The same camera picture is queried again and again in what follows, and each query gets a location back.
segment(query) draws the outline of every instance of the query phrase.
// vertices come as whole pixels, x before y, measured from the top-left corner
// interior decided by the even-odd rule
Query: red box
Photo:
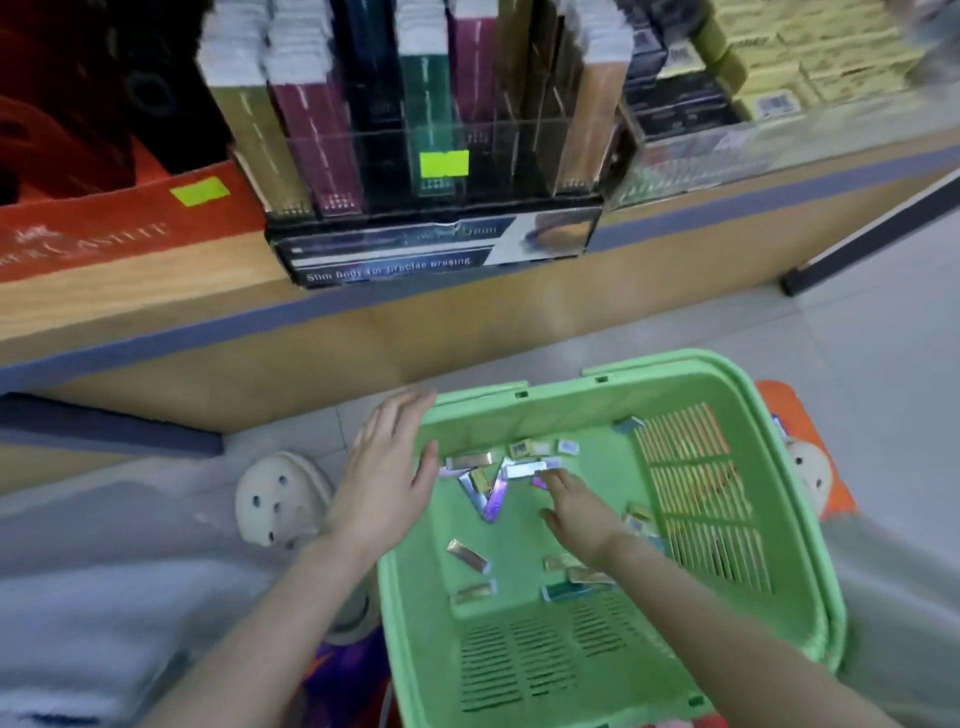
[[[0,206],[0,282],[263,231],[233,161],[172,177],[137,142],[134,159],[136,187],[72,200],[23,190]]]

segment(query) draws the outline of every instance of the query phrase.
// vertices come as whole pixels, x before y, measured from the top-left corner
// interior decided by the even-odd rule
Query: forearm
[[[256,610],[147,716],[142,728],[276,724],[337,610],[371,567],[335,537],[307,546]]]
[[[636,537],[620,537],[605,570],[657,628],[736,728],[895,726],[753,619]]]

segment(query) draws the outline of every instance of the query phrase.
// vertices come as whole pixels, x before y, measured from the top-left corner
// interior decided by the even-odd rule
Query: basket handle
[[[677,349],[674,352],[641,356],[636,359],[614,361],[612,364],[603,364],[599,367],[590,367],[589,369],[582,370],[580,376],[601,376],[629,372],[634,369],[643,369],[645,367],[658,366],[659,364],[670,364],[685,359],[703,359],[705,355],[715,354],[703,349]]]
[[[489,387],[474,387],[473,389],[462,389],[459,392],[447,392],[437,396],[435,407],[442,407],[445,404],[454,404],[455,402],[478,400],[481,397],[491,395],[502,395],[509,392],[518,392],[521,389],[528,389],[528,381],[511,381],[505,384],[492,384]]]

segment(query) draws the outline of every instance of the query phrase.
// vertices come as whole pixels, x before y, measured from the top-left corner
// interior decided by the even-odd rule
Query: yellow price sticker
[[[470,152],[420,152],[420,175],[429,179],[438,177],[466,177],[470,173]]]
[[[193,184],[174,187],[170,191],[174,197],[187,207],[202,205],[203,203],[210,202],[210,200],[219,200],[221,197],[226,197],[230,193],[227,186],[220,181],[219,177],[207,177],[205,180],[200,180]]]

